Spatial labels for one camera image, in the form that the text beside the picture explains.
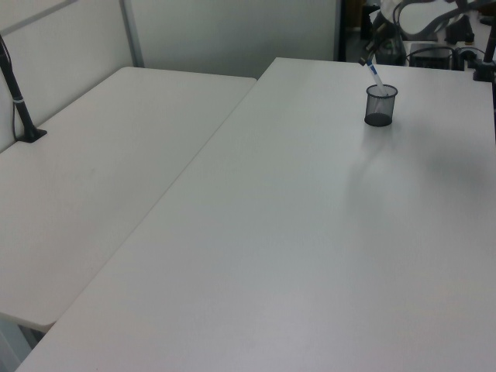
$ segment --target white table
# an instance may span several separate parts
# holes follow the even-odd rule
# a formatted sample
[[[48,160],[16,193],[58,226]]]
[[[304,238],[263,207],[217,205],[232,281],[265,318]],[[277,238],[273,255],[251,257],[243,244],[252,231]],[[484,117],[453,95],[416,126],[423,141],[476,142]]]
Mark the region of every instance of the white table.
[[[381,73],[277,59],[19,372],[493,372],[491,86]]]
[[[254,79],[124,68],[0,155],[0,316],[47,330]]]

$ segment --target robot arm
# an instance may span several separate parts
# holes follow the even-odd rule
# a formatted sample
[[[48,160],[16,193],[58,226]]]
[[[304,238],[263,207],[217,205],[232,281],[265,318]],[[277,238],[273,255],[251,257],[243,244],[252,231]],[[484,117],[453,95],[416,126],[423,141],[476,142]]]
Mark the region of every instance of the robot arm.
[[[421,40],[456,22],[462,14],[496,0],[382,0],[381,13],[374,22],[374,38],[360,58],[364,65],[379,45],[391,37],[391,29],[410,40]]]

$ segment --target black mesh cup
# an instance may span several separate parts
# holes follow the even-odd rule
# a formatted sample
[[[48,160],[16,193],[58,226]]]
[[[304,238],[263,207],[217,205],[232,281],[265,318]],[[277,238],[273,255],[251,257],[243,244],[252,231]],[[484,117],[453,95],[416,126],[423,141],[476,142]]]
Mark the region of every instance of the black mesh cup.
[[[394,98],[398,89],[385,85],[387,95],[382,95],[379,87],[372,85],[367,88],[367,110],[365,122],[369,126],[388,126],[393,121]]]

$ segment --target white desk surface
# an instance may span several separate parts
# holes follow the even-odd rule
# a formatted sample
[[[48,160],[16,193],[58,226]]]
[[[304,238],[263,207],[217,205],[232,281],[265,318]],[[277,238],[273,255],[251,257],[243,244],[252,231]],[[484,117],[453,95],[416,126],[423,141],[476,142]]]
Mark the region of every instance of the white desk surface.
[[[491,86],[379,68],[277,59],[19,372],[494,372]]]
[[[124,68],[0,154],[0,315],[57,321],[254,82]]]

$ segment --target black device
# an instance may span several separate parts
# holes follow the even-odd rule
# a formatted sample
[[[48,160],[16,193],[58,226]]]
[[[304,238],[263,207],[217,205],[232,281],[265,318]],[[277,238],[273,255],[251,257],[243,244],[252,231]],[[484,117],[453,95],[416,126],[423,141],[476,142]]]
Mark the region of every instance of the black device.
[[[437,68],[440,70],[449,70],[451,51],[448,49],[433,49],[425,50],[416,53],[417,50],[425,49],[426,47],[440,47],[436,45],[426,45],[413,43],[410,48],[410,66],[423,68]]]
[[[10,94],[12,95],[12,101],[17,108],[19,113],[19,118],[21,118],[22,125],[24,126],[24,136],[18,138],[18,141],[33,143],[38,139],[47,134],[46,130],[37,129],[31,116],[29,115],[28,108],[24,102],[24,97],[21,94],[19,85],[17,84],[16,76],[14,76],[14,71],[12,69],[12,61],[10,60],[9,52],[5,42],[0,35],[0,68],[2,69],[5,82],[9,87]]]
[[[446,27],[445,41],[451,45],[455,45],[459,41],[467,44],[474,42],[474,31],[472,30],[468,15],[464,15],[454,24]]]

